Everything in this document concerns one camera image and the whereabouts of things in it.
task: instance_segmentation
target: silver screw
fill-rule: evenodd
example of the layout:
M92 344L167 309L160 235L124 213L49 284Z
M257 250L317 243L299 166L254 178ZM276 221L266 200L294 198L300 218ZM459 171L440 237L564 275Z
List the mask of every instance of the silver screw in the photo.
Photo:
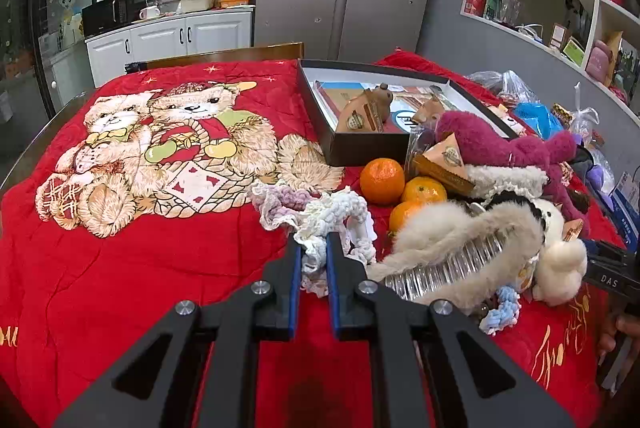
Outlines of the silver screw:
M358 284L358 291L362 294L373 294L378 290L378 284L373 280L363 280Z
M453 305L451 305L451 302L448 302L447 300L435 300L433 302L433 310L436 314L449 316L450 313L453 312Z
M196 304L191 300L182 300L181 302L177 303L174 308L180 316L188 316L189 314L193 313L194 310L196 310Z
M258 280L251 284L251 292L257 295L267 294L271 290L271 284L266 280Z

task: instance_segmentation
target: triangular cutout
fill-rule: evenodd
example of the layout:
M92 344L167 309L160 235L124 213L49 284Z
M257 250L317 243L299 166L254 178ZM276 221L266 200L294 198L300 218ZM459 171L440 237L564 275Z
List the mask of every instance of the triangular cutout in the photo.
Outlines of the triangular cutout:
M457 337L480 397L493 397L516 386L515 379L467 332L459 332Z
M159 336L115 379L114 388L138 399L149 399L172 337L171 334Z

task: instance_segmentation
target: cabinet door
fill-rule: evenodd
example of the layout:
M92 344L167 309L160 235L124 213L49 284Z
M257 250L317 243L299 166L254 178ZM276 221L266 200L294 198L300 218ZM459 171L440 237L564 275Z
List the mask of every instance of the cabinet door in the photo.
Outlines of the cabinet door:
M187 54L184 18L131 29L131 50L136 61L175 58Z
M126 74L124 66L135 61L131 54L129 30L90 40L86 42L86 48L96 88L119 75Z
M190 16L186 19L189 54L251 46L251 13Z

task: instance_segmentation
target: blue plastic bag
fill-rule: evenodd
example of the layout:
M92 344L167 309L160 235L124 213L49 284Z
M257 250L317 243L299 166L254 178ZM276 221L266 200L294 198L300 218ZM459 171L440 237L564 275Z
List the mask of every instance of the blue plastic bag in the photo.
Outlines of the blue plastic bag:
M562 125L549 109L539 103L523 102L518 103L513 109L516 117L519 117L545 141L552 135L562 131Z

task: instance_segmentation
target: white mug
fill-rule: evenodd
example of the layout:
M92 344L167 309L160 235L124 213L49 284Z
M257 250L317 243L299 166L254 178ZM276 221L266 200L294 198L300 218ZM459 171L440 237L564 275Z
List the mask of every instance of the white mug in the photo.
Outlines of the white mug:
M160 15L160 9L157 5L152 5L151 7L145 7L140 11L140 19L148 20L149 18L155 18Z

